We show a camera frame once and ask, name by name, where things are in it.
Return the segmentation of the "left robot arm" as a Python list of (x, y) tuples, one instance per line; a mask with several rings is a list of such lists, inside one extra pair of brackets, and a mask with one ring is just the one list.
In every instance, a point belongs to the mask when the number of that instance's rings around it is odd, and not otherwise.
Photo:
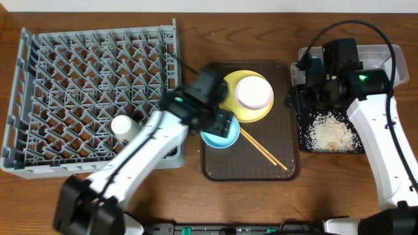
[(85, 180), (72, 175), (61, 189), (53, 229), (61, 234), (143, 234), (126, 211), (140, 184), (190, 131), (226, 137), (232, 113), (221, 109), (228, 85), (204, 68), (192, 84), (163, 95), (141, 131), (102, 169)]

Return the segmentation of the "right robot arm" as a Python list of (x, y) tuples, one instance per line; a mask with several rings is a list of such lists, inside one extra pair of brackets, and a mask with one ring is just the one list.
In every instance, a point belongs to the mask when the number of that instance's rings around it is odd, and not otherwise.
[(355, 39), (303, 48), (291, 65), (286, 105), (298, 115), (345, 114), (370, 163), (380, 212), (364, 219), (323, 221), (324, 234), (416, 234), (417, 160), (399, 120), (391, 44), (359, 46)]

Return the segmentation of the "pale green plastic cup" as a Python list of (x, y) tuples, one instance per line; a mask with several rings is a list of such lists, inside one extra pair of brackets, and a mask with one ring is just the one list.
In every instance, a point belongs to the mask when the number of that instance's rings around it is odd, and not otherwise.
[(116, 116), (111, 124), (112, 132), (120, 142), (130, 142), (140, 132), (140, 125), (126, 115)]

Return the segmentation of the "pink white bowl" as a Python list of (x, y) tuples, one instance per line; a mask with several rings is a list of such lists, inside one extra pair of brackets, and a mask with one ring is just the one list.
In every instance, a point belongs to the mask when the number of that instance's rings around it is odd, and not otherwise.
[(260, 110), (267, 107), (274, 98), (270, 83), (259, 76), (247, 76), (235, 87), (238, 103), (248, 110)]

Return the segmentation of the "light blue small plate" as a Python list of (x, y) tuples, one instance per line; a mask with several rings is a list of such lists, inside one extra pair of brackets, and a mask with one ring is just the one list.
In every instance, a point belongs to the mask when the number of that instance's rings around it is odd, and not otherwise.
[(226, 137), (216, 136), (214, 134), (201, 131), (203, 141), (212, 148), (223, 149), (232, 146), (240, 136), (240, 125), (238, 120), (233, 116), (229, 132)]

